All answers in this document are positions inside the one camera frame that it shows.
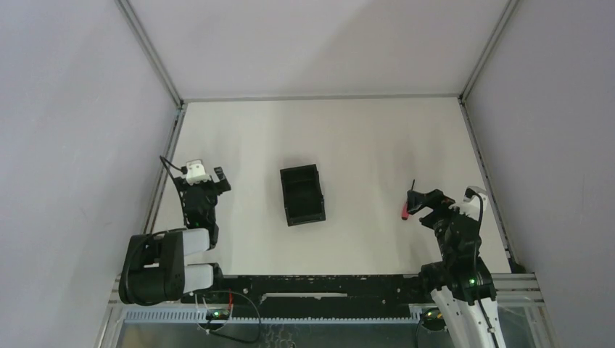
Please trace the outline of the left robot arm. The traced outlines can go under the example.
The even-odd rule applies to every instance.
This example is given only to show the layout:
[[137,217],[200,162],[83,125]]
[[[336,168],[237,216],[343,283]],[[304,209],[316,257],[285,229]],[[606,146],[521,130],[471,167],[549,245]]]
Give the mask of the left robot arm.
[[191,165],[184,177],[173,179],[181,202],[184,225],[148,235],[133,235],[120,274],[122,303],[153,306],[177,301],[199,291],[209,302],[218,302],[227,291],[218,263],[190,265],[186,258],[207,252],[218,244],[215,207],[218,197],[231,190],[221,167],[213,180],[201,165]]

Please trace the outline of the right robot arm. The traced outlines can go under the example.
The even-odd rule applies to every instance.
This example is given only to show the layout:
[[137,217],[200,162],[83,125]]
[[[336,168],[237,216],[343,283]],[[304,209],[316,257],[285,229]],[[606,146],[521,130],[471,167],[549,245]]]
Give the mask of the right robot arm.
[[433,331],[445,329],[454,347],[506,346],[493,277],[479,254],[487,205],[486,191],[469,186],[460,202],[439,189],[410,189],[403,208],[404,220],[430,210],[419,222],[433,231],[441,260],[421,266],[419,291],[434,302],[442,323],[435,323],[432,310],[419,323]]

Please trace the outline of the black plastic bin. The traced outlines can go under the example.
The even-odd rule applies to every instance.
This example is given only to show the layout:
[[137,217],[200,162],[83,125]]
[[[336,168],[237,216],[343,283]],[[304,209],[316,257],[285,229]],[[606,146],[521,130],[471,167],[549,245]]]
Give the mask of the black plastic bin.
[[280,170],[284,213],[289,227],[326,220],[325,201],[316,164]]

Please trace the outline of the right controller board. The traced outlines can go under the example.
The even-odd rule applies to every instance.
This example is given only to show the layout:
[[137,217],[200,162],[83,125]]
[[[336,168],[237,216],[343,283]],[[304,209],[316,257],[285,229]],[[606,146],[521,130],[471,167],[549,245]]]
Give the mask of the right controller board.
[[421,325],[432,331],[443,330],[445,327],[443,314],[438,309],[429,309],[421,314]]

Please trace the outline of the controller board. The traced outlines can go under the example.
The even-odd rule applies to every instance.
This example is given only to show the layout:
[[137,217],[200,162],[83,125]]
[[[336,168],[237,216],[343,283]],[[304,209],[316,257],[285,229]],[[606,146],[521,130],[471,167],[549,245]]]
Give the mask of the controller board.
[[229,310],[211,310],[206,315],[206,321],[226,321],[230,318],[230,316],[231,312]]
[[443,314],[438,309],[429,309],[421,314],[421,325],[432,331],[443,330],[445,327]]

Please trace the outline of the left controller board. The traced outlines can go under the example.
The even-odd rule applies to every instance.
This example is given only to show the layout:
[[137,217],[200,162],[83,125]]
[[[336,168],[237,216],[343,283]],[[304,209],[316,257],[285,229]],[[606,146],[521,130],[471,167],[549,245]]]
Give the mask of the left controller board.
[[226,321],[230,318],[230,316],[231,312],[229,310],[211,310],[206,315],[206,321]]

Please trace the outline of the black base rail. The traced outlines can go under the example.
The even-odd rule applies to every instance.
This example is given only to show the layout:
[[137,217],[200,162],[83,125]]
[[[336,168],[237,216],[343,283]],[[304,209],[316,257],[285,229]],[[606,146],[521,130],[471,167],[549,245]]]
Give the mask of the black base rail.
[[397,319],[432,298],[416,275],[225,275],[181,297],[234,306],[240,318]]

